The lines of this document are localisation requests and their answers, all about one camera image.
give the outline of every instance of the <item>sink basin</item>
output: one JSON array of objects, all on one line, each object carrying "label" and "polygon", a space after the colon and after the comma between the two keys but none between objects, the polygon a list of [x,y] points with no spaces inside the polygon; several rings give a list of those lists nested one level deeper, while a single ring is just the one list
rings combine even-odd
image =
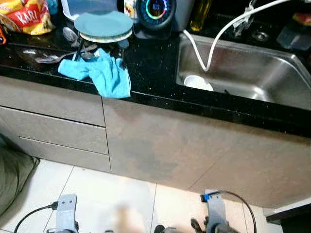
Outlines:
[{"label": "sink basin", "polygon": [[[213,39],[193,36],[204,63]],[[311,75],[291,53],[218,41],[204,72],[190,41],[181,35],[176,83],[198,75],[215,92],[311,110]]]}]

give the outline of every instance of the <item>gray cabinet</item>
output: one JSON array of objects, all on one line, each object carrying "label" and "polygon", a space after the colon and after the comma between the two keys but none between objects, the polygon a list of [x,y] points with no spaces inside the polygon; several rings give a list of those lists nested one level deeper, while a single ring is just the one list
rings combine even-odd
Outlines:
[{"label": "gray cabinet", "polygon": [[310,196],[309,138],[122,100],[104,99],[104,113],[113,173],[262,207]]},{"label": "gray cabinet", "polygon": [[0,76],[0,133],[31,156],[110,172],[104,126],[99,96]]},{"label": "gray cabinet", "polygon": [[190,188],[250,127],[103,99],[113,173]]}]

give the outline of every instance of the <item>teal plate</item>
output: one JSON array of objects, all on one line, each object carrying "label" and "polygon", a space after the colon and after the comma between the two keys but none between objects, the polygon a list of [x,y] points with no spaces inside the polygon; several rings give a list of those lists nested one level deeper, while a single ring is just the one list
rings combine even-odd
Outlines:
[{"label": "teal plate", "polygon": [[81,33],[100,37],[125,34],[132,26],[133,20],[118,11],[83,13],[74,21],[74,27]]}]

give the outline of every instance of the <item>glass bottle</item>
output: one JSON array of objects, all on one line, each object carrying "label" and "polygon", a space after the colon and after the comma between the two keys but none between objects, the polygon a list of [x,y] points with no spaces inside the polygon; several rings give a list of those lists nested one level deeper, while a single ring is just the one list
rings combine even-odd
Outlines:
[{"label": "glass bottle", "polygon": [[207,17],[212,0],[196,0],[192,17],[190,21],[190,27],[195,32],[200,32],[204,26],[204,21]]}]

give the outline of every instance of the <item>floor tile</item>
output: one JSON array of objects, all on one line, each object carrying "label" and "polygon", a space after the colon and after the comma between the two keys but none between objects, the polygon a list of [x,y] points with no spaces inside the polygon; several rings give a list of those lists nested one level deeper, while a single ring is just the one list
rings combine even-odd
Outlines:
[{"label": "floor tile", "polygon": [[[245,221],[247,226],[247,232],[253,233],[253,221],[251,214],[245,204],[243,204],[244,214],[245,214]],[[282,227],[280,225],[268,223],[266,221],[266,217],[263,215],[263,209],[261,207],[251,206],[257,226],[257,232],[259,233],[283,233]]]},{"label": "floor tile", "polygon": [[[72,168],[70,165],[41,160],[11,207],[0,216],[0,229],[13,232],[17,223],[26,214],[56,201]],[[18,231],[42,232],[51,212],[50,209],[42,210],[31,215],[21,224]]]},{"label": "floor tile", "polygon": [[[242,204],[225,200],[225,207],[230,226],[246,233]],[[205,216],[207,205],[201,203],[200,194],[157,185],[151,233],[159,224],[176,227],[184,233],[194,233],[190,219],[197,219],[203,228]]]},{"label": "floor tile", "polygon": [[5,231],[5,230],[1,230],[1,229],[0,229],[0,233],[12,233],[12,232]]},{"label": "floor tile", "polygon": [[[78,196],[79,232],[148,233],[156,185],[109,173],[75,167],[63,194]],[[56,211],[48,228],[55,227]]]}]

